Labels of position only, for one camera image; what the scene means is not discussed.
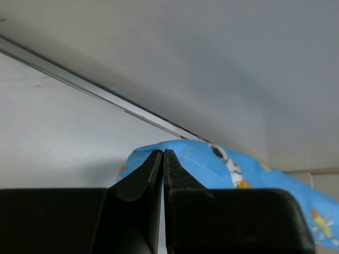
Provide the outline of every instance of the patterned fabric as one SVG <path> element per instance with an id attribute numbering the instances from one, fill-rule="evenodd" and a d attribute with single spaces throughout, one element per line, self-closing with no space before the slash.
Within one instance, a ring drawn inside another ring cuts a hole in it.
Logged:
<path id="1" fill-rule="evenodd" d="M 339 249 L 339 202 L 286 174 L 234 151 L 194 140 L 166 141 L 136 149 L 119 171 L 118 181 L 155 150 L 175 152 L 180 164 L 209 189 L 279 188 L 299 202 L 315 241 Z"/>

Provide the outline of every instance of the yellow design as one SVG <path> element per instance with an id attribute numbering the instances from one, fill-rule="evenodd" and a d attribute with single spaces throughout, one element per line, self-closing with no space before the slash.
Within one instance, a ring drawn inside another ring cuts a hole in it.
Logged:
<path id="1" fill-rule="evenodd" d="M 260 167 L 262 167 L 267 173 L 272 172 L 272 168 L 270 168 L 269 166 L 267 166 L 264 163 L 259 163 Z"/>
<path id="2" fill-rule="evenodd" d="M 319 215 L 319 213 L 316 210 L 311 211 L 311 216 L 316 223 L 316 226 L 312 228 L 314 232 L 320 231 L 319 239 L 324 240 L 325 236 L 331 239 L 332 243 L 336 246 L 339 246 L 339 241 L 334 238 L 333 233 L 330 229 L 330 226 L 334 224 L 333 220 L 327 220 L 324 219 Z"/>
<path id="3" fill-rule="evenodd" d="M 237 188 L 239 188 L 239 189 L 250 189 L 251 186 L 248 184 L 248 182 L 246 182 L 245 180 L 242 180 L 241 182 L 239 182 L 237 184 Z"/>

